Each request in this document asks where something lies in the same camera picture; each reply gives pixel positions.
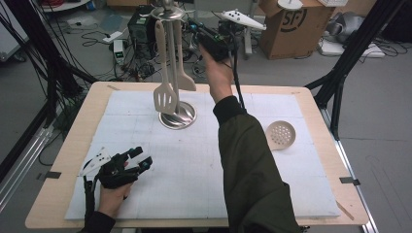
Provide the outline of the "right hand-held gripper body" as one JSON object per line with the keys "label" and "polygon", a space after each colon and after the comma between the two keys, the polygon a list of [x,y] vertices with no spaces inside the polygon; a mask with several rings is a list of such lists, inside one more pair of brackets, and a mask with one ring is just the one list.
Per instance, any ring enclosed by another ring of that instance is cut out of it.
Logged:
{"label": "right hand-held gripper body", "polygon": [[236,33],[239,28],[252,27],[257,30],[265,30],[266,26],[256,20],[242,14],[238,10],[222,12],[223,20],[220,21],[217,30],[206,27],[202,23],[199,29],[203,29],[207,38],[197,42],[202,45],[216,61],[222,61],[237,52]]}

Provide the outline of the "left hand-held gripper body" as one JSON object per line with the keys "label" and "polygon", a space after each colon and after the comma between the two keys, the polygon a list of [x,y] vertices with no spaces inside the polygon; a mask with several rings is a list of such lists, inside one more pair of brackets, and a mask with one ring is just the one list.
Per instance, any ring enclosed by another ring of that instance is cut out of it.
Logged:
{"label": "left hand-held gripper body", "polygon": [[134,183],[144,172],[139,170],[139,165],[126,169],[125,163],[130,159],[127,151],[111,156],[107,149],[102,148],[80,172],[80,177],[97,170],[95,178],[106,188],[115,189],[128,183]]}

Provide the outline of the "solid beige spatula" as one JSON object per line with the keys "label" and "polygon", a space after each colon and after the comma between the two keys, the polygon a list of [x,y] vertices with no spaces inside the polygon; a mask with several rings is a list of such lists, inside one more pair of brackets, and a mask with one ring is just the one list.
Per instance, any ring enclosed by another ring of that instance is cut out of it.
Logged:
{"label": "solid beige spatula", "polygon": [[174,39],[178,52],[178,68],[177,80],[179,89],[187,91],[196,91],[196,85],[192,77],[190,77],[184,69],[183,60],[183,45],[182,45],[182,24],[179,20],[173,22]]}

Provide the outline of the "metal utensil stand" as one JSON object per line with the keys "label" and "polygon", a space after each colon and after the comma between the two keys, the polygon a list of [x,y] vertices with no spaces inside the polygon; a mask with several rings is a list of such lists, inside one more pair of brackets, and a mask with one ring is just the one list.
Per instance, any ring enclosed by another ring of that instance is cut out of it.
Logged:
{"label": "metal utensil stand", "polygon": [[160,7],[155,7],[151,11],[151,16],[156,21],[160,20],[164,27],[168,80],[177,95],[177,107],[173,115],[158,112],[158,118],[165,127],[178,130],[189,127],[196,120],[196,109],[193,105],[180,100],[179,91],[182,89],[179,89],[177,80],[178,52],[174,39],[173,22],[179,20],[182,24],[186,12],[177,7],[174,0],[160,0],[160,4]]}

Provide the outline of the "slotted beige spatula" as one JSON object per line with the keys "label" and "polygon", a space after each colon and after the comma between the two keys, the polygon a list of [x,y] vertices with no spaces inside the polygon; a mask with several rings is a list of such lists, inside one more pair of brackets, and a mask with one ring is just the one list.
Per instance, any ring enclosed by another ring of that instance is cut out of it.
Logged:
{"label": "slotted beige spatula", "polygon": [[158,56],[161,65],[161,84],[154,90],[154,107],[163,114],[173,115],[177,107],[177,95],[168,80],[166,64],[166,43],[163,24],[160,20],[155,23],[154,33]]}

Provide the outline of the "beige skimmer spoon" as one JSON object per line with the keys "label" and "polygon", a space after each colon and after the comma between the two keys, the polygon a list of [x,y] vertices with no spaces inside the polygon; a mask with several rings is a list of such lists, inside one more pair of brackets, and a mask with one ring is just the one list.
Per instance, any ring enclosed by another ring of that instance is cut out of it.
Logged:
{"label": "beige skimmer spoon", "polygon": [[266,128],[265,137],[271,150],[285,150],[294,143],[296,133],[290,123],[278,120]]}

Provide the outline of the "person's right hand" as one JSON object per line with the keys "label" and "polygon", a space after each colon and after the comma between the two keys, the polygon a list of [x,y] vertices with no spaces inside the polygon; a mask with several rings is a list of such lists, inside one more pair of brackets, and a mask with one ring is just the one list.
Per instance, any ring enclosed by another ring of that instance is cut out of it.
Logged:
{"label": "person's right hand", "polygon": [[202,45],[199,49],[205,61],[206,76],[214,102],[218,103],[225,97],[232,96],[233,73],[230,60],[216,61]]}

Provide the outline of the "black tape strip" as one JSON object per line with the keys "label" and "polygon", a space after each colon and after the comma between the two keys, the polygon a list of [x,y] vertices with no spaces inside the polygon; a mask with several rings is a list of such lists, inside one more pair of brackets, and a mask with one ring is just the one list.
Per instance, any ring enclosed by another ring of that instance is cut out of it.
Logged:
{"label": "black tape strip", "polygon": [[39,181],[45,181],[46,179],[56,179],[56,180],[58,180],[60,178],[60,176],[61,176],[60,172],[48,171],[47,173],[44,173],[44,174],[40,173],[37,176],[36,179],[39,180]]}
{"label": "black tape strip", "polygon": [[360,185],[360,181],[358,179],[354,179],[352,177],[341,177],[339,178],[339,180],[341,181],[341,183],[351,183],[354,186]]}

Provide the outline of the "cardboard box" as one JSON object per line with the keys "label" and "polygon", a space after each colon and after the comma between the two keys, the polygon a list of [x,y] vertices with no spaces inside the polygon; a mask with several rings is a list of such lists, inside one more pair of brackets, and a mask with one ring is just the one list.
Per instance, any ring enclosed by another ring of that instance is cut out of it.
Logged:
{"label": "cardboard box", "polygon": [[335,8],[318,0],[300,0],[303,6],[294,11],[282,9],[278,0],[260,0],[266,29],[261,32],[259,47],[270,60],[310,55]]}

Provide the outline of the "small white device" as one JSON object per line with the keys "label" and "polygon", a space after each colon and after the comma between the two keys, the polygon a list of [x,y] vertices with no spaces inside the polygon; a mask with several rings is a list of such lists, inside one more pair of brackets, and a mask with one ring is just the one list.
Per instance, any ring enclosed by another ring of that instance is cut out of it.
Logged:
{"label": "small white device", "polygon": [[118,64],[123,64],[125,59],[123,40],[115,40],[113,42],[114,58]]}

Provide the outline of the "white power strip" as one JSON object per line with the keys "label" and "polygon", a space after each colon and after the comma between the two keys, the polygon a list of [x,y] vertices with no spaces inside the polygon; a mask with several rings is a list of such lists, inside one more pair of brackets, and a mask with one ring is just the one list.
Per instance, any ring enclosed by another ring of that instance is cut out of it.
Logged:
{"label": "white power strip", "polygon": [[116,31],[110,34],[108,37],[103,38],[102,41],[105,43],[111,43],[112,41],[116,40],[121,35],[122,35],[122,32]]}

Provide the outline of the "white round disc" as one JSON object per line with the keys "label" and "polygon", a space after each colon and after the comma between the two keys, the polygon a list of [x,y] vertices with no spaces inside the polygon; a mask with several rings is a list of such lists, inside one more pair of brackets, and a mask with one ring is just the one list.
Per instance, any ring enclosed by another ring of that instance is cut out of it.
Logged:
{"label": "white round disc", "polygon": [[300,0],[278,0],[277,4],[280,8],[290,11],[299,10],[303,6]]}

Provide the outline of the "white flat panel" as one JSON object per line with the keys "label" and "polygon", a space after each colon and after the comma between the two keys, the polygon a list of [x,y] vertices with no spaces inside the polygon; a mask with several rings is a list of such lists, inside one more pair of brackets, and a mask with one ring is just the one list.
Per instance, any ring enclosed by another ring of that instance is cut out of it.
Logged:
{"label": "white flat panel", "polygon": [[[343,45],[340,43],[335,43],[322,39],[318,43],[318,51],[322,55],[326,56],[338,56],[344,52]],[[368,48],[363,52],[362,57],[371,57],[371,58],[382,58],[385,54],[381,49],[375,44],[371,43]]]}

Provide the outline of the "brown tape strip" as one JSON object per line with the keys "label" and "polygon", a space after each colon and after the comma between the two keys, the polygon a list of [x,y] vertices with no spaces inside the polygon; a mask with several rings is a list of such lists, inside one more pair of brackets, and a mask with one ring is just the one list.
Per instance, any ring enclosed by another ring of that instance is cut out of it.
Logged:
{"label": "brown tape strip", "polygon": [[336,201],[336,205],[350,220],[355,220],[355,217],[342,204]]}

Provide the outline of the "aluminium rail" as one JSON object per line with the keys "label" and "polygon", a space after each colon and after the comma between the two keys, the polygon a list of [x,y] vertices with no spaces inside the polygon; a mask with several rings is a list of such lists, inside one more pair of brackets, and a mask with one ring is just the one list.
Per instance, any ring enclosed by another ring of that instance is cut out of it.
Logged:
{"label": "aluminium rail", "polygon": [[20,158],[17,160],[17,164],[12,166],[10,173],[0,184],[0,214],[7,207],[18,186],[22,183],[35,160],[52,137],[53,130],[54,127],[52,125],[42,127],[30,137],[28,144],[19,154]]}
{"label": "aluminium rail", "polygon": [[328,133],[327,144],[323,149],[327,150],[327,154],[322,154],[321,160],[325,165],[336,201],[355,217],[355,220],[350,220],[342,213],[342,216],[336,218],[338,225],[355,225],[361,233],[380,233],[362,193],[361,182],[360,185],[354,186],[351,183],[341,183],[339,180],[341,177],[354,179],[358,179],[358,177],[341,141],[335,139],[329,129],[326,131]]}

